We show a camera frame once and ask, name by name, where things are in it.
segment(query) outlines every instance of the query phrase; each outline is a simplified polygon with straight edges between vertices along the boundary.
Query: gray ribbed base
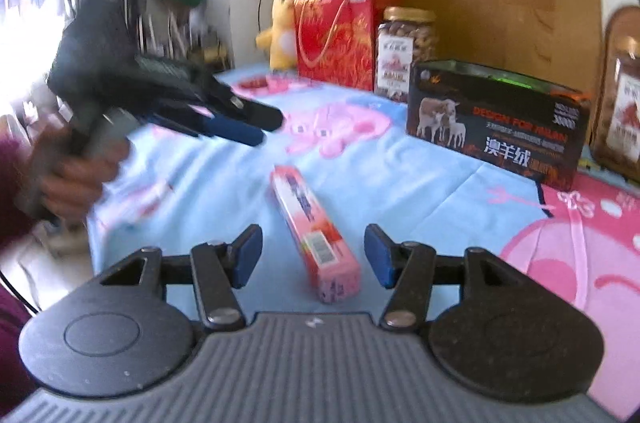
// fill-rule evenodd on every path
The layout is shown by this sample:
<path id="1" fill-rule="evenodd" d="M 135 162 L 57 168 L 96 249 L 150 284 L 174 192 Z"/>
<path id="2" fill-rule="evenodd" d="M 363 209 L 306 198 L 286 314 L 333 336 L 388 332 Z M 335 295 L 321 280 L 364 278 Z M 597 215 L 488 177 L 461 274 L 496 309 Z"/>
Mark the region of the gray ribbed base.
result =
<path id="1" fill-rule="evenodd" d="M 139 395 L 76 401 L 43 390 L 6 423 L 614 423 L 585 395 L 541 406 L 485 400 L 412 335 L 369 315 L 264 313 L 208 337 L 193 362 Z"/>

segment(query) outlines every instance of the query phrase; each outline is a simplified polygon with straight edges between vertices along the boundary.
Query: yellow plush toy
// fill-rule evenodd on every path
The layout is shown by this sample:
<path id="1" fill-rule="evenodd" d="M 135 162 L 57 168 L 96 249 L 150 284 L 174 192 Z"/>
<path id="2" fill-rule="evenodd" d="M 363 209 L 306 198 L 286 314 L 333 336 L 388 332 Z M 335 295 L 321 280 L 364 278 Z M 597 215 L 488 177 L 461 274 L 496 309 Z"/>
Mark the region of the yellow plush toy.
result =
<path id="1" fill-rule="evenodd" d="M 271 27 L 255 37 L 255 44 L 259 49 L 269 50 L 271 69 L 294 69 L 298 65 L 298 56 L 293 0 L 273 0 L 271 21 Z"/>

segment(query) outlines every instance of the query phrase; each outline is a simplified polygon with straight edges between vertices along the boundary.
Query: red sleeve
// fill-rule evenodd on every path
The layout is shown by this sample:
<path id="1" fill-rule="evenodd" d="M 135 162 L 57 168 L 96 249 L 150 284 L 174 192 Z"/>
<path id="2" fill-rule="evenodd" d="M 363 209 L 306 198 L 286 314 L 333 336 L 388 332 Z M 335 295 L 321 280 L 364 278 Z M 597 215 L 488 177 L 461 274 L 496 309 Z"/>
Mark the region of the red sleeve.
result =
<path id="1" fill-rule="evenodd" d="M 27 233 L 33 226 L 33 219 L 15 207 L 18 193 L 17 164 L 20 157 L 20 142 L 0 139 L 0 251 L 12 240 Z"/>
<path id="2" fill-rule="evenodd" d="M 20 144 L 0 139 L 0 252 L 28 233 L 33 221 L 14 206 L 18 193 L 17 163 Z M 18 336 L 29 313 L 0 285 L 0 417 L 27 397 L 35 386 L 18 354 Z"/>

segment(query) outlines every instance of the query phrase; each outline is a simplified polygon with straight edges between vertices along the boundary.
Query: pink box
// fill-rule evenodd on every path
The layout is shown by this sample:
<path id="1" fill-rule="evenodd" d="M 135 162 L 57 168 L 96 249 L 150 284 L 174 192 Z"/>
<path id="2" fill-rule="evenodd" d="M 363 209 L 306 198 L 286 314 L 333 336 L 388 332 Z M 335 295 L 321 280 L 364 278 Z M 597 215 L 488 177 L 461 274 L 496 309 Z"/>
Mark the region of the pink box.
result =
<path id="1" fill-rule="evenodd" d="M 277 165 L 271 185 L 322 302 L 360 291 L 360 264 L 295 167 Z"/>

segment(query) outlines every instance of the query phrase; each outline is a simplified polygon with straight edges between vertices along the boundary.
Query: barcode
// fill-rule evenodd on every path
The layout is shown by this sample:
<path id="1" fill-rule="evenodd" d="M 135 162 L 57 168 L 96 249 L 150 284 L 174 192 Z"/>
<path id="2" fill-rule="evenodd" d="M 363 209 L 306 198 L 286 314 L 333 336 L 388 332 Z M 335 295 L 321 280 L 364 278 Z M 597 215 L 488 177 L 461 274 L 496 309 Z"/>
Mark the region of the barcode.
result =
<path id="1" fill-rule="evenodd" d="M 319 266 L 331 264 L 335 260 L 334 250 L 331 249 L 329 241 L 321 231 L 309 233 L 303 239 L 303 243 L 311 251 Z"/>
<path id="2" fill-rule="evenodd" d="M 638 134 L 620 125 L 616 128 L 616 135 L 622 139 L 623 144 L 636 145 L 638 143 Z"/>

